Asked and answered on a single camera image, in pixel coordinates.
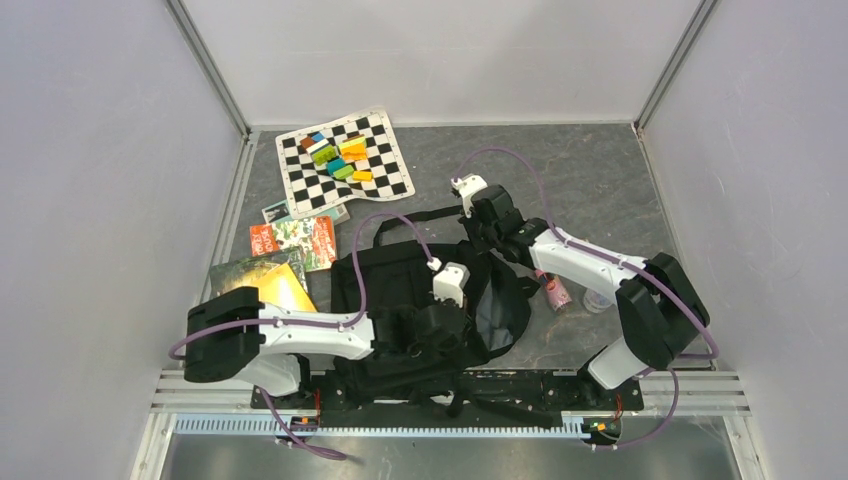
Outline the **black student backpack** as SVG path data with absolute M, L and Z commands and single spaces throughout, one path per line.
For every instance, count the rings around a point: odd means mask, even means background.
M 435 258 L 469 270 L 462 308 L 473 320 L 476 332 L 469 336 L 459 357 L 427 369 L 380 375 L 376 366 L 335 358 L 337 374 L 367 393 L 459 374 L 508 353 L 528 327 L 532 314 L 529 301 L 540 288 L 536 279 L 518 276 L 507 263 L 489 252 L 478 252 L 467 240 L 431 243 L 427 247 L 415 240 L 384 244 L 383 234 L 402 223 L 398 218 L 387 218 L 375 233 L 371 248 L 354 248 L 332 264 L 332 312 L 366 312 L 395 306 L 423 308 L 438 302 L 432 293 L 434 274 L 426 264 L 429 258 Z

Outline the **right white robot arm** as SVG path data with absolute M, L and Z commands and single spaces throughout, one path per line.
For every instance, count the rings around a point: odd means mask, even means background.
M 580 400 L 591 408 L 612 401 L 618 387 L 646 370 L 661 371 L 698 337 L 709 315 L 678 260 L 646 259 L 580 240 L 541 218 L 525 219 L 500 185 L 478 175 L 451 182 L 471 243 L 531 270 L 565 277 L 616 306 L 621 336 L 579 370 Z

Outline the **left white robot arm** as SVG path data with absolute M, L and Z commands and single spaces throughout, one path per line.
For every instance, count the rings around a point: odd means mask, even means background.
M 385 375 L 447 360 L 475 332 L 473 320 L 453 301 L 307 312 L 265 303 L 257 288 L 242 286 L 193 307 L 186 335 L 169 355 L 183 361 L 188 382 L 237 379 L 297 408 L 314 394 L 314 381 L 300 362 L 307 355 L 376 366 Z

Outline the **pink water bottle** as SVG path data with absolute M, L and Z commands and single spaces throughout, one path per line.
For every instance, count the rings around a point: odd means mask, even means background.
M 572 304 L 570 293 L 557 275 L 536 270 L 535 276 L 544 288 L 548 304 L 554 312 L 561 313 Z

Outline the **yellow small toy brick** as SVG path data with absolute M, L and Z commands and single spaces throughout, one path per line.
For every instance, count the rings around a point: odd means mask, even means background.
M 373 174 L 370 171 L 357 170 L 353 172 L 351 179 L 355 182 L 371 182 Z

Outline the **light green flat brick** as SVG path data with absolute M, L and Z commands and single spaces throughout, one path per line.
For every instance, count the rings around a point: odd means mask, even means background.
M 333 172 L 333 177 L 337 180 L 345 180 L 353 175 L 355 168 L 352 165 L 345 165 Z

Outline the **orange treehouse story book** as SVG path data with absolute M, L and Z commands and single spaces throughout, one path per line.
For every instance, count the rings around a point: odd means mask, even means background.
M 253 256 L 298 249 L 307 273 L 328 270 L 337 258 L 330 216 L 254 225 L 249 228 L 249 239 Z

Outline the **orange toy brick stack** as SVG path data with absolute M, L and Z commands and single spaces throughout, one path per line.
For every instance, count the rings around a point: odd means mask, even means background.
M 348 138 L 339 144 L 339 153 L 346 162 L 365 160 L 367 155 L 366 138 L 363 135 Z

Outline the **yellow book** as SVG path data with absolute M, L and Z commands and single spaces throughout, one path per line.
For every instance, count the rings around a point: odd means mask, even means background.
M 316 306 L 288 263 L 261 274 L 251 282 L 265 304 L 290 310 L 316 312 Z

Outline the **teal toy brick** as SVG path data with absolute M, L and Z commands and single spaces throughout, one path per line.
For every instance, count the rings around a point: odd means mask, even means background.
M 326 170 L 329 175 L 333 175 L 333 172 L 338 170 L 341 167 L 344 167 L 346 162 L 344 159 L 340 157 L 336 157 L 329 162 L 326 163 Z

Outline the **green toy brick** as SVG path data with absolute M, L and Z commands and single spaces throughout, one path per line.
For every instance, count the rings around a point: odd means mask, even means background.
M 337 156 L 337 150 L 332 145 L 324 146 L 311 154 L 313 162 L 318 166 L 325 165 L 326 163 L 335 159 Z

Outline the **black and white chess mat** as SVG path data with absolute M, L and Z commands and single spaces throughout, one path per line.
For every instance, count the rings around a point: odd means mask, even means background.
M 388 202 L 415 193 L 382 107 L 275 138 L 290 215 L 319 215 L 349 200 Z

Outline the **teal paperback book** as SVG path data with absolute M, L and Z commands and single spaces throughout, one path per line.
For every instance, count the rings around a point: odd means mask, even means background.
M 285 200 L 264 207 L 262 216 L 266 224 L 273 224 L 281 221 L 291 221 L 291 216 L 287 202 Z M 334 225 L 341 224 L 350 219 L 350 214 L 344 205 L 339 205 L 318 213 L 318 216 L 328 216 L 331 218 Z

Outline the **dark green forest book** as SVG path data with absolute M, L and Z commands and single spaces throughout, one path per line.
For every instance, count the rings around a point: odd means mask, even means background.
M 242 285 L 252 285 L 264 274 L 283 265 L 292 269 L 294 277 L 307 292 L 303 251 L 291 248 L 212 266 L 209 270 L 211 296 L 220 296 Z

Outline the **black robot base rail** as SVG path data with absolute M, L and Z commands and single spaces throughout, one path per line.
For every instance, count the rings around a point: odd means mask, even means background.
M 564 412 L 617 416 L 645 407 L 642 389 L 627 380 L 614 390 L 595 386 L 570 371 L 466 370 L 416 384 L 367 393 L 334 371 L 317 374 L 287 396 L 251 406 L 278 412 L 313 410 L 322 427 L 467 428 L 561 425 Z

